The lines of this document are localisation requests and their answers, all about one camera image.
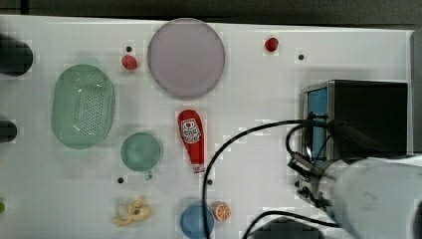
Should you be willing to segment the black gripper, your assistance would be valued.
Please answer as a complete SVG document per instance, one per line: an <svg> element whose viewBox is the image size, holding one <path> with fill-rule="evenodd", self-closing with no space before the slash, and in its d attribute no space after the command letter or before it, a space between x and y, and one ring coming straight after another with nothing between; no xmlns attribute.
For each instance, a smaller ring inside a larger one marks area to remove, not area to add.
<svg viewBox="0 0 422 239"><path fill-rule="evenodd" d="M335 178L306 160L299 152L294 151L291 157L288 167L299 174L295 182L299 198L319 209L331 206L327 192L335 183Z"/></svg>

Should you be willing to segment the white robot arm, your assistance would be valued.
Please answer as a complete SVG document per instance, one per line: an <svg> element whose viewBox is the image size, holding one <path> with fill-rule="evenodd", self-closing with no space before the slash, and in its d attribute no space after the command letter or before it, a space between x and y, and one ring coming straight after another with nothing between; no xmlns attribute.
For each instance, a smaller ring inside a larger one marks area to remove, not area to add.
<svg viewBox="0 0 422 239"><path fill-rule="evenodd" d="M355 239L421 239L419 155L357 157L311 163L297 152L302 200L322 210Z"/></svg>

